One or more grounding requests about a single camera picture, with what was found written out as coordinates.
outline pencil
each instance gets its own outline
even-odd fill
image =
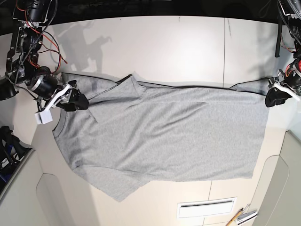
[[[241,214],[242,211],[243,211],[243,209],[241,209],[240,211],[238,211],[237,214],[231,219],[231,221],[229,221],[229,223],[226,226],[229,226],[230,224],[232,224],[233,221],[236,220],[236,218]]]

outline gray t-shirt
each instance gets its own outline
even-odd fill
[[[268,116],[264,96],[133,76],[120,82],[63,77],[78,81],[90,107],[61,111],[57,145],[73,172],[115,200],[151,180],[252,177]]]

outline air vent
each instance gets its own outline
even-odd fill
[[[177,218],[210,217],[230,214],[236,199],[237,197],[203,202],[178,203]]]

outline red wire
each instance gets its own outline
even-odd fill
[[[32,63],[32,65],[37,66],[37,67],[40,67],[40,65],[38,65],[38,64],[36,64],[36,63],[34,63],[34,62],[32,61],[32,59],[30,58],[30,55],[28,56],[28,60],[29,60],[30,63]]]
[[[283,43],[284,46],[282,46],[283,48],[285,48],[287,51],[291,52],[291,53],[295,53],[296,51],[291,51],[290,48],[286,47],[285,43],[284,43],[284,40],[283,40],[283,37],[282,37],[282,34],[280,35],[281,37],[281,41]]]
[[[20,8],[18,7],[17,2],[18,2],[18,0],[16,0],[16,8],[17,8],[18,10],[20,10],[20,11],[25,11],[25,9],[20,9]]]
[[[38,32],[37,30],[33,29],[33,28],[29,25],[28,20],[27,20],[27,14],[26,14],[26,11],[25,11],[25,20],[26,20],[26,23],[27,23],[27,25],[29,26],[30,29],[32,29],[34,32],[36,32],[36,33],[38,33],[38,34],[41,34],[40,32]],[[57,48],[57,50],[58,50],[58,47],[56,46],[55,43],[53,43],[52,40],[50,40],[46,35],[44,35],[44,34],[42,34],[42,35],[43,35],[45,38],[47,38],[48,41],[51,42],[51,43]]]
[[[47,50],[42,51],[42,52],[38,52],[38,53],[44,53],[44,52],[47,52],[47,51],[55,52],[55,53],[57,53],[57,54],[60,55],[61,59],[65,62],[65,64],[68,63],[68,62],[62,57],[62,55],[61,55],[58,51],[55,51],[54,49],[47,48],[43,43],[42,43],[42,45],[43,45]]]
[[[288,77],[288,75],[287,75],[287,69],[288,69],[289,66],[290,66],[290,65],[286,66],[286,69],[285,69],[285,76],[286,76],[286,77]]]
[[[25,11],[25,13],[24,13],[24,14],[25,14],[25,20],[26,20],[26,23],[27,23],[27,25],[29,26],[29,28],[32,29],[33,31],[35,31],[35,32],[38,33],[38,34],[41,34],[40,32],[38,32],[37,30],[33,29],[33,28],[29,25],[29,22],[28,22],[28,20],[27,20],[26,10],[22,10],[22,11]],[[56,46],[56,44],[53,43],[52,40],[50,40],[46,35],[44,35],[44,34],[42,34],[42,35],[43,35],[45,38],[47,38],[48,41],[51,42],[51,43],[56,47],[56,49],[58,50],[58,46]],[[61,66],[61,59],[63,59],[63,57],[62,57],[62,55],[60,55],[59,57],[60,57],[59,64],[58,64],[57,69],[56,69],[54,72],[56,72],[56,71],[60,68],[60,66]],[[29,60],[29,63],[30,63],[32,66],[34,66],[34,67],[38,67],[37,65],[34,65],[33,62],[31,62],[31,60]]]

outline white label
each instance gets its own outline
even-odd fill
[[[4,167],[6,167],[8,164],[9,164],[8,159],[4,159],[4,160],[1,162],[1,169],[3,169]]]

